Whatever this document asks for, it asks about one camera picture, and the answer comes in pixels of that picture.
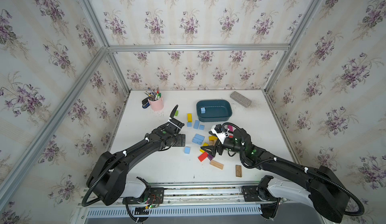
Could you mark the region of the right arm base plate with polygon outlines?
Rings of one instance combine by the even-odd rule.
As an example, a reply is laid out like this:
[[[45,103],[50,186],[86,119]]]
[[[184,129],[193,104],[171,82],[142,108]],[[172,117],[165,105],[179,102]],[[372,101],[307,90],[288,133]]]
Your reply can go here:
[[[241,191],[245,202],[270,201],[271,199],[271,195],[265,187],[243,186]]]

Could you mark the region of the light blue long block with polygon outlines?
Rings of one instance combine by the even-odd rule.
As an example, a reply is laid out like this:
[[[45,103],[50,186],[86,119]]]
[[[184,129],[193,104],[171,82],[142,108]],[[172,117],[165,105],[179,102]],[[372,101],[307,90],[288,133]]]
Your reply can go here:
[[[194,123],[194,129],[198,129],[199,126],[200,126],[200,121],[196,120],[195,123]]]

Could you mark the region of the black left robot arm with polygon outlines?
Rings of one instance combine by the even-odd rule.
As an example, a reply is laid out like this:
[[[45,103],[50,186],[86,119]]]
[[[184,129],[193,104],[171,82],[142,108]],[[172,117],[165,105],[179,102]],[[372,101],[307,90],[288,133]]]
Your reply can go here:
[[[97,160],[86,182],[88,191],[81,206],[88,207],[99,201],[106,206],[117,201],[124,192],[127,174],[138,163],[155,152],[162,152],[174,147],[183,136],[180,134],[184,123],[175,119],[178,110],[176,105],[168,122],[147,133],[140,142],[116,152],[104,152]]]

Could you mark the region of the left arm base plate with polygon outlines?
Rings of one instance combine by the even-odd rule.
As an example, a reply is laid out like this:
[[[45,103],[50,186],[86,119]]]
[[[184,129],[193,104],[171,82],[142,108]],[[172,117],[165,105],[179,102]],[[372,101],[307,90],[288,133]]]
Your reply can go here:
[[[139,197],[125,197],[123,204],[162,204],[164,191],[162,187],[147,187]]]

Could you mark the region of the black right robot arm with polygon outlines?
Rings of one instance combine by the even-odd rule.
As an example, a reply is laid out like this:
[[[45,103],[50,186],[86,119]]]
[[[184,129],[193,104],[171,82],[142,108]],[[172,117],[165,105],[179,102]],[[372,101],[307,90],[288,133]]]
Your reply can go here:
[[[211,156],[224,151],[239,154],[247,169],[258,169],[282,177],[265,175],[257,186],[244,186],[244,199],[268,201],[262,215],[273,219],[282,199],[313,207],[321,216],[340,223],[344,215],[359,217],[364,214],[363,203],[347,190],[334,172],[325,166],[312,168],[277,157],[252,144],[250,135],[238,126],[230,131],[229,122],[212,126],[210,134],[217,137],[213,146],[204,148]]]

